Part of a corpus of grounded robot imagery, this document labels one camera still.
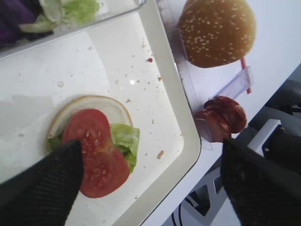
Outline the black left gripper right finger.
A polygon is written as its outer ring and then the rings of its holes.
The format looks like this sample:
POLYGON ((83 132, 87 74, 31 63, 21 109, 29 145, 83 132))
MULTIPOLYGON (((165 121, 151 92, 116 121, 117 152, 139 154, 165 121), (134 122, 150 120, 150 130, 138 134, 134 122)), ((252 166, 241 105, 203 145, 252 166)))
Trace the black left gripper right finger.
POLYGON ((242 226, 299 226, 301 177, 235 139, 225 139, 221 178, 242 226))

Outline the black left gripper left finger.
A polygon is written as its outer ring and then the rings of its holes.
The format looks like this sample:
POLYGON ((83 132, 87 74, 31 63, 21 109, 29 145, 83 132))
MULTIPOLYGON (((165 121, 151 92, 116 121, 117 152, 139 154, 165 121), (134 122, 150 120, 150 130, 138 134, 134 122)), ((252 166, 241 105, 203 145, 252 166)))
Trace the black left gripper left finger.
POLYGON ((83 179, 81 143, 71 140, 0 185, 2 226, 63 226, 83 179))

